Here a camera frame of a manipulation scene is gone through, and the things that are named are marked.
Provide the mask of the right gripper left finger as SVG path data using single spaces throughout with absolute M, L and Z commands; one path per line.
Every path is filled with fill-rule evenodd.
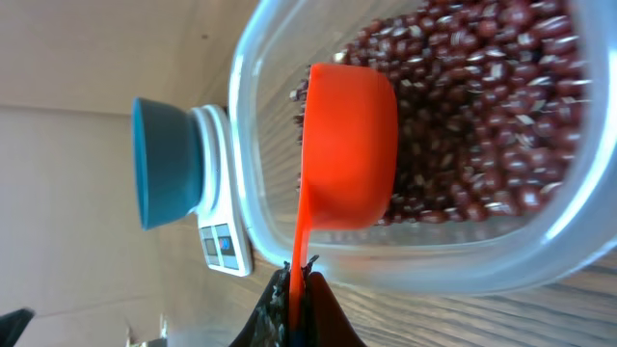
M 284 347 L 287 345 L 287 311 L 290 263 L 274 272 L 245 326 L 229 347 Z

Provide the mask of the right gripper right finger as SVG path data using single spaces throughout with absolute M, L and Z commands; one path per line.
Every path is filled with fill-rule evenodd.
M 307 279 L 312 339 L 318 347 L 365 347 L 346 317 L 334 292 L 319 272 Z

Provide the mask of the red measuring scoop blue handle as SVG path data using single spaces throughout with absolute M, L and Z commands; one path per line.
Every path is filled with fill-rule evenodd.
M 300 328 L 311 232 L 375 225 L 389 206 L 397 147 L 397 103 L 384 74 L 369 67 L 311 66 L 288 294 L 292 334 Z

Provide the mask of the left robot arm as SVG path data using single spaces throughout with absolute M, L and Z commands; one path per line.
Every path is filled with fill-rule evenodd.
M 35 314 L 32 309 L 24 307 L 2 315 L 0 317 L 0 347 L 14 347 Z

